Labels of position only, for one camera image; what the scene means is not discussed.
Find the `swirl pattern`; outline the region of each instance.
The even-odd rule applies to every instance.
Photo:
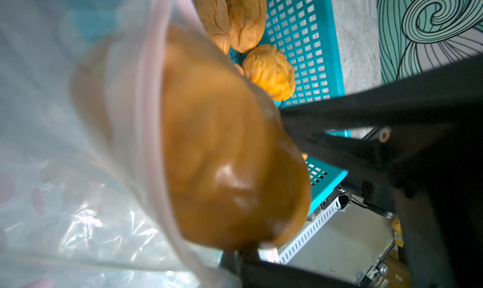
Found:
[[[483,0],[377,0],[384,83],[483,52]]]
[[[436,7],[429,27],[421,14]],[[483,0],[414,0],[402,18],[404,35],[415,43],[435,43],[450,39],[483,21]]]

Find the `clear plastic bag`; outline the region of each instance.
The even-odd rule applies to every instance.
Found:
[[[304,224],[311,188],[276,106],[203,36],[191,0],[153,5],[147,30],[103,39],[72,79],[103,164],[194,270],[179,232],[230,251],[282,245]]]
[[[161,271],[158,276],[170,282],[191,270],[205,286],[237,284],[216,269],[219,250],[181,238],[165,188],[156,195],[136,193],[142,185],[166,185],[156,149],[143,145],[159,140],[159,120],[153,118],[159,117],[157,69],[170,21],[202,31],[190,0],[0,0],[0,250],[6,266],[33,261],[28,267],[19,263],[32,276],[5,280],[7,287],[35,277],[57,281],[54,287],[81,286],[73,284],[85,277],[74,272],[76,264],[94,266],[90,274],[102,278],[102,268],[117,268],[120,278]],[[116,138],[115,146],[102,149],[92,144],[94,131],[81,124],[70,88],[83,56],[110,34],[116,45],[104,82],[118,87],[108,91]],[[133,77],[143,81],[112,84],[133,62],[138,67],[131,68],[144,74]],[[123,104],[134,98],[141,102]],[[125,186],[145,208],[156,197],[163,231]],[[49,262],[62,267],[42,273]],[[10,269],[2,268],[0,278],[12,279]]]
[[[196,277],[186,271],[139,271],[90,266],[69,261],[9,258],[0,262],[3,287],[15,288],[195,288]]]

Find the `teal plastic basket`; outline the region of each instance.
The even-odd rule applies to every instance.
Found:
[[[292,98],[276,101],[280,108],[344,96],[341,58],[337,45],[331,0],[267,0],[265,33],[260,44],[281,50],[295,70],[296,91]],[[246,54],[230,49],[228,56],[239,65]],[[350,137],[350,131],[329,131]],[[347,175],[314,158],[307,158],[314,211]]]

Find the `cardboard box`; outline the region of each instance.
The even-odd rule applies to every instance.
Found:
[[[393,283],[389,283],[386,288],[399,288],[399,286],[395,286]]]
[[[399,251],[397,245],[394,245],[394,247],[389,252],[389,255],[399,261]]]
[[[388,256],[384,261],[387,265],[388,273],[385,278],[396,288],[410,288],[411,276],[408,267],[399,262],[392,256]]]

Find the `cable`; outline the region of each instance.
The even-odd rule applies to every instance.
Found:
[[[367,205],[364,205],[361,202],[359,202],[358,200],[354,199],[352,197],[352,194],[349,194],[349,193],[347,193],[347,194],[349,195],[349,199],[351,200],[352,203],[354,203],[355,205],[360,206],[362,208],[367,208]]]

